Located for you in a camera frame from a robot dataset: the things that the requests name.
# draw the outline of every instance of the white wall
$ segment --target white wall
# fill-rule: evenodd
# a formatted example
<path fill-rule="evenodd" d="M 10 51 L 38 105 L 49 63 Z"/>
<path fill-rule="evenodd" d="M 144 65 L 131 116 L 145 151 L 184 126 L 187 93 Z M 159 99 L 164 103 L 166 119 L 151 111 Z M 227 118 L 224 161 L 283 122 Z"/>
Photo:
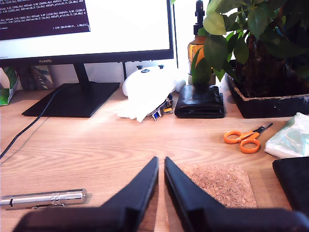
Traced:
<path fill-rule="evenodd" d="M 208 0 L 204 0 L 204 9 Z M 176 19 L 176 32 L 177 32 L 177 46 L 178 46 L 178 59 L 179 68 L 184 72 L 188 72 L 188 44 L 194 39 L 193 25 L 196 23 L 195 17 L 196 0 L 176 0 L 175 2 L 175 19 Z M 174 60 L 156 60 L 156 61 L 143 61 L 143 62 L 127 62 L 126 72 L 127 76 L 136 70 L 137 65 L 144 67 L 156 66 L 164 64 L 170 67 L 176 67 L 176 52 Z M 88 78 L 90 81 L 96 82 L 123 82 L 123 67 L 122 63 L 100 63 L 100 64 L 86 64 L 85 65 Z M 53 65 L 50 66 L 50 72 L 53 77 L 55 86 L 63 83 L 76 83 L 78 82 L 77 76 L 74 71 L 73 65 Z M 8 87 L 8 80 L 1 70 L 0 81 L 4 87 Z"/>

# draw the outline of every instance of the orange scissors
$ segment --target orange scissors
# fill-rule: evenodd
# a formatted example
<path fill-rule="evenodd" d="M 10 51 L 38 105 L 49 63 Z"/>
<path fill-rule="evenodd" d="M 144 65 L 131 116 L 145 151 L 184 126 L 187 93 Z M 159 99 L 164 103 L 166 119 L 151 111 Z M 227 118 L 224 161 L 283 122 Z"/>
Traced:
<path fill-rule="evenodd" d="M 240 143 L 240 150 L 243 153 L 253 154 L 253 153 L 257 152 L 261 147 L 261 144 L 257 140 L 257 137 L 259 137 L 260 133 L 262 133 L 263 131 L 268 129 L 270 126 L 272 126 L 272 123 L 270 123 L 268 125 L 263 125 L 263 126 L 259 127 L 258 129 L 253 130 L 253 131 L 249 131 L 247 133 L 241 133 L 238 130 L 229 131 L 229 132 L 224 134 L 223 139 L 227 144 Z M 239 137 L 236 138 L 236 139 L 231 139 L 231 138 L 228 138 L 228 136 L 230 136 L 230 135 L 237 135 Z M 256 147 L 255 148 L 245 148 L 244 146 L 246 144 L 255 144 Z"/>

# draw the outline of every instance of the black notebook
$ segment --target black notebook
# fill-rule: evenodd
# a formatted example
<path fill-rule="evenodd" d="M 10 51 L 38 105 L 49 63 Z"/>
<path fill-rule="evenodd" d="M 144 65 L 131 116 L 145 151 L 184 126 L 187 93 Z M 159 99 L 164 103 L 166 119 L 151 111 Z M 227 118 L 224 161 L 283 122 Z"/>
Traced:
<path fill-rule="evenodd" d="M 309 217 L 309 157 L 279 159 L 272 167 L 291 207 Z"/>

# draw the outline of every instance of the green box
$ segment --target green box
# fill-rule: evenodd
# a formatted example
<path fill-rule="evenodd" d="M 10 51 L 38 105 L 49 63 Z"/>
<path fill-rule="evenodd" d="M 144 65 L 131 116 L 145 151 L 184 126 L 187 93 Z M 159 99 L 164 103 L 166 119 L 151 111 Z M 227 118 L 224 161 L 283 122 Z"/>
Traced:
<path fill-rule="evenodd" d="M 3 68 L 4 73 L 9 78 L 10 88 L 1 88 L 0 89 L 0 105 L 9 104 L 12 96 L 17 90 L 18 85 L 18 76 L 13 67 Z"/>

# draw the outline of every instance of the computer monitor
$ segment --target computer monitor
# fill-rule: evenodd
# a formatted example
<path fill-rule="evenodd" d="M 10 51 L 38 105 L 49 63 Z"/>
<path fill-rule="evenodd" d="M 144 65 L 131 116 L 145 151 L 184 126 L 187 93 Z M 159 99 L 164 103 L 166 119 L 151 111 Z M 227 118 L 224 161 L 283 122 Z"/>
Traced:
<path fill-rule="evenodd" d="M 84 63 L 173 58 L 170 0 L 0 0 L 0 67 L 73 64 L 23 115 L 90 117 L 119 83 L 90 82 Z"/>

